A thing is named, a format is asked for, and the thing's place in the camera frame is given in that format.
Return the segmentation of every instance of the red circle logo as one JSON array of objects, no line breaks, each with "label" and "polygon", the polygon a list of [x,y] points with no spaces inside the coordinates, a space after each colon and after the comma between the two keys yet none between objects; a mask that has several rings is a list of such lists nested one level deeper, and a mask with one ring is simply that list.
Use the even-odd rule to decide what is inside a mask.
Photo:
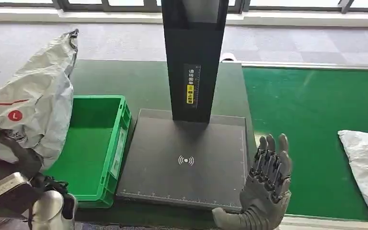
[{"label": "red circle logo", "polygon": [[20,121],[23,118],[23,114],[19,110],[13,110],[8,114],[8,118],[11,121]]}]

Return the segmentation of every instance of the red stripe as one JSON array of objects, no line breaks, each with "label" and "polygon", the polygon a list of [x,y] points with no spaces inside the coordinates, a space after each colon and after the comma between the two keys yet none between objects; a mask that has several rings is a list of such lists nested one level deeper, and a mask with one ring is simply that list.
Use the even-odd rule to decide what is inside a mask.
[{"label": "red stripe", "polygon": [[15,102],[12,102],[12,103],[0,103],[0,105],[13,105],[15,103],[20,103],[20,102],[27,102],[29,99],[26,99],[26,100],[19,100],[19,101],[15,101]]}]

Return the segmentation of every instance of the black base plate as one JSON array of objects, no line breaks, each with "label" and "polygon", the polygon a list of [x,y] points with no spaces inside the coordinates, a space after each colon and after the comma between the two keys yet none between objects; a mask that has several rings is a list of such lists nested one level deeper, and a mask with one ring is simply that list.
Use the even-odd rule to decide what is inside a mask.
[{"label": "black base plate", "polygon": [[204,124],[141,109],[116,195],[239,211],[248,162],[243,117],[212,115]]}]

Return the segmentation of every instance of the green storage bin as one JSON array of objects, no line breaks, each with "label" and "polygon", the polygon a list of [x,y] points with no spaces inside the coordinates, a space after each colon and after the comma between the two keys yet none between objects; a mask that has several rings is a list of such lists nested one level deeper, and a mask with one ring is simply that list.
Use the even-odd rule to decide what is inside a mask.
[{"label": "green storage bin", "polygon": [[114,203],[130,120],[124,96],[74,96],[66,143],[45,174],[68,182],[79,207]]}]

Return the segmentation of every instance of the robotic hand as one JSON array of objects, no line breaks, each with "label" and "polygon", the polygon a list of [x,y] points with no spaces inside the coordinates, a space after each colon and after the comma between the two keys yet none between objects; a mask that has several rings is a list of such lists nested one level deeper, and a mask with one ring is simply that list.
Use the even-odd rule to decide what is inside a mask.
[{"label": "robotic hand", "polygon": [[288,141],[278,138],[279,149],[271,135],[260,138],[253,166],[240,192],[240,214],[228,214],[222,208],[212,210],[215,224],[222,230],[273,230],[280,225],[291,192],[292,162]]},{"label": "robotic hand", "polygon": [[73,230],[77,200],[67,192],[67,183],[39,173],[41,156],[2,130],[0,143],[19,159],[14,164],[0,160],[0,207],[22,214],[31,230]]}]

